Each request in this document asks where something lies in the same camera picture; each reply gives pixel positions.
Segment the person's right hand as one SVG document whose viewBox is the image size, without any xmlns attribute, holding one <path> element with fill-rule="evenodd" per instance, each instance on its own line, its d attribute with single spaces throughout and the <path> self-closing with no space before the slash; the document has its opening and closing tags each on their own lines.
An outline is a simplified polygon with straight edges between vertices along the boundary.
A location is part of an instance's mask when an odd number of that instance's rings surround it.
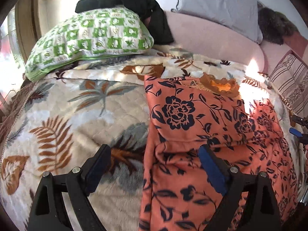
<svg viewBox="0 0 308 231">
<path fill-rule="evenodd" d="M 305 154 L 305 173 L 308 173 L 308 145 L 304 146 L 304 154 Z"/>
</svg>

